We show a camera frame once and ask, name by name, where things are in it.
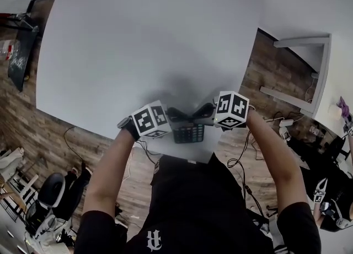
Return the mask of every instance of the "black calculator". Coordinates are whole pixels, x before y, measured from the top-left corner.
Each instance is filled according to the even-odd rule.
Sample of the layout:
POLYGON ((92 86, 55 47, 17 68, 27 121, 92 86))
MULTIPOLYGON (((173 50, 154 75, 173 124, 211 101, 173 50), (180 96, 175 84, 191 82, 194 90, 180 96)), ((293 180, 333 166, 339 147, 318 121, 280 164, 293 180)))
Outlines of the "black calculator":
POLYGON ((195 143, 204 140, 205 125, 189 123, 173 130, 175 143, 195 143))

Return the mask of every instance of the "chair backrest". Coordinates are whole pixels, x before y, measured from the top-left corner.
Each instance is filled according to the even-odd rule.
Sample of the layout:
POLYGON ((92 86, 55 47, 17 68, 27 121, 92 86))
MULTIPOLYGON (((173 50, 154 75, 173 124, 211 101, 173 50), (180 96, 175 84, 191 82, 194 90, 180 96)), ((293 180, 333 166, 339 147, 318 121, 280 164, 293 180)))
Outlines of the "chair backrest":
POLYGON ((65 190, 64 176, 56 172, 51 174, 43 183, 39 193, 38 201, 45 206, 55 208, 59 205, 65 190))

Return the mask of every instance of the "white cube with black markings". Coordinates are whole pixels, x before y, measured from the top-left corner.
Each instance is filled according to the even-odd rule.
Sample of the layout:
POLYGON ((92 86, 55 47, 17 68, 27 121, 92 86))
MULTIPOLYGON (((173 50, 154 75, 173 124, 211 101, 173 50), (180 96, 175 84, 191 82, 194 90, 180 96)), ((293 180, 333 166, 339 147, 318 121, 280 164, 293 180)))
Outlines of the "white cube with black markings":
POLYGON ((159 100, 132 113, 132 119, 140 137, 158 138, 172 131, 159 100))
POLYGON ((221 91, 214 119, 215 127, 232 129, 245 123, 249 99, 235 91, 221 91))

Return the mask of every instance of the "wooden floor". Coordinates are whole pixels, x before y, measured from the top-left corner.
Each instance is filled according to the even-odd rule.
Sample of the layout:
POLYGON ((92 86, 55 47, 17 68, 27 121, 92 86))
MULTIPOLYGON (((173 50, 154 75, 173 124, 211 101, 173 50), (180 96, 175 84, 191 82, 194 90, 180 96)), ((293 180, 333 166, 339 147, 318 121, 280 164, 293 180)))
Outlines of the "wooden floor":
MULTIPOLYGON (((33 18, 41 26, 41 33, 45 28, 47 18, 54 0, 40 0, 34 4, 33 18)), ((0 40, 15 36, 13 31, 0 29, 0 40)), ((248 68, 240 88, 240 93, 250 99, 250 102, 266 118, 272 118, 280 111, 286 116, 292 111, 291 117, 298 119, 298 108, 261 93, 260 86, 275 88, 284 93, 292 94, 305 99, 305 92, 312 83, 311 69, 284 49, 273 47, 273 41, 265 35, 258 33, 248 68)), ((77 152, 75 155, 66 145, 63 134, 72 127, 46 113, 36 109, 36 73, 41 38, 36 40, 33 56, 30 60, 30 79, 25 82, 22 93, 19 93, 11 80, 7 77, 8 63, 0 64, 0 126, 3 131, 3 143, 9 148, 23 147, 25 150, 25 171, 40 157, 47 160, 48 168, 35 164, 26 175, 31 178, 39 175, 35 186, 40 187, 43 181, 53 172, 65 173, 71 167, 80 167, 82 157, 94 169, 104 151, 109 147, 111 139, 87 132, 80 128, 73 128, 66 134, 68 144, 77 152)), ((314 89, 308 92, 308 99, 312 98, 314 89)), ((303 118, 295 122, 291 133, 299 138, 309 138, 308 128, 312 121, 303 118)), ((271 123, 278 129, 279 121, 271 123)), ((229 158, 237 158, 243 150, 247 129, 235 129, 223 134, 216 154, 226 163, 229 158)), ((246 181, 263 209, 266 205, 276 206, 276 192, 272 178, 263 160, 261 152, 255 150, 250 144, 242 157, 246 172, 246 181)), ((234 177, 240 183, 237 172, 239 167, 232 169, 234 177)), ((129 224, 129 237, 139 231, 148 214, 151 199, 151 186, 153 164, 148 161, 142 149, 134 149, 130 159, 130 177, 122 184, 118 202, 123 210, 123 217, 129 224)), ((73 228, 77 230, 81 216, 83 199, 74 214, 73 228)), ((247 206, 254 206, 252 199, 247 198, 247 206)))

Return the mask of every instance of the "white table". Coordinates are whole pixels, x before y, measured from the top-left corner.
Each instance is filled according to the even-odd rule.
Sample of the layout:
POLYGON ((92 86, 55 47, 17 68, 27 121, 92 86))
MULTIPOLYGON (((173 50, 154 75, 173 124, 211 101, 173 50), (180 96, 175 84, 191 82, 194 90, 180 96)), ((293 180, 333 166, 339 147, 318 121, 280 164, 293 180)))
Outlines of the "white table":
MULTIPOLYGON (((116 124, 161 100, 191 113, 220 90, 238 91, 262 0, 55 0, 41 45, 36 105, 57 118, 115 138, 116 124)), ((222 130, 148 149, 208 161, 222 130)))
POLYGON ((331 34, 327 37, 281 40, 274 43, 275 47, 320 45, 323 46, 323 57, 311 103, 266 87, 261 87, 260 90, 263 93, 299 107, 301 113, 318 121, 339 137, 342 137, 344 135, 344 120, 342 118, 337 120, 331 117, 329 108, 331 105, 336 105, 341 96, 348 105, 353 106, 353 94, 349 91, 353 69, 349 67, 351 62, 347 54, 351 50, 349 50, 348 44, 344 43, 339 34, 331 34))

